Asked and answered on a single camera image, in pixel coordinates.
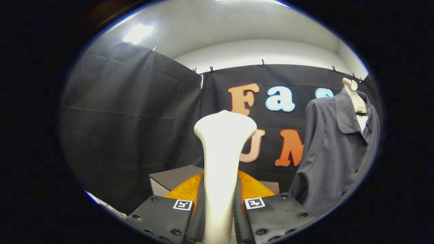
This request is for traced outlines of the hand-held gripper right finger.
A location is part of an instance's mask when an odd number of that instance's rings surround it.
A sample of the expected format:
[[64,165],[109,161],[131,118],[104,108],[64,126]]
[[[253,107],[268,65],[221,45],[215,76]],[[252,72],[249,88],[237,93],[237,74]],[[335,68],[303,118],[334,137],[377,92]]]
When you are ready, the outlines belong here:
[[274,244],[289,238],[316,217],[288,193],[276,194],[238,171],[234,224],[238,244]]

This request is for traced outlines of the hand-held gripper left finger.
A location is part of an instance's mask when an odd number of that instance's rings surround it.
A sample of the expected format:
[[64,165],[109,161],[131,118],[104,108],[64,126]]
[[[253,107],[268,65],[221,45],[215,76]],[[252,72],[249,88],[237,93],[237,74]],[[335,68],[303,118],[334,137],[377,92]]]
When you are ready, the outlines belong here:
[[166,196],[152,195],[126,218],[129,227],[149,244],[201,242],[204,230],[204,173],[197,174]]

